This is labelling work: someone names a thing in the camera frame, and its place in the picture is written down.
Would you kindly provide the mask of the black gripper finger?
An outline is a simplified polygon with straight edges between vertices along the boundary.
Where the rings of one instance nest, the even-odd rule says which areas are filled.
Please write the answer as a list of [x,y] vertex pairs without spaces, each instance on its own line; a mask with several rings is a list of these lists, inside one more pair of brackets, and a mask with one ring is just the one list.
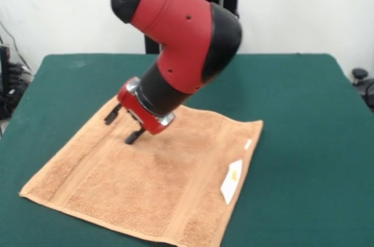
[[134,144],[144,133],[145,129],[141,128],[139,130],[136,130],[132,132],[126,139],[125,139],[125,144]]
[[112,124],[119,114],[119,110],[122,108],[122,105],[117,104],[110,113],[104,118],[105,124]]

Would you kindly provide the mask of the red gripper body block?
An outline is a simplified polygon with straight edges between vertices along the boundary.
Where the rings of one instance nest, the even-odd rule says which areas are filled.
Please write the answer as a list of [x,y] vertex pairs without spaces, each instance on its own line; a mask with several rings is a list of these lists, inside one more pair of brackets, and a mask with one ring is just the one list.
[[130,112],[130,114],[137,120],[141,127],[152,135],[156,135],[165,130],[175,119],[173,112],[164,116],[154,115],[149,112],[138,98],[138,86],[140,79],[134,76],[128,79],[120,88],[117,99],[119,103]]

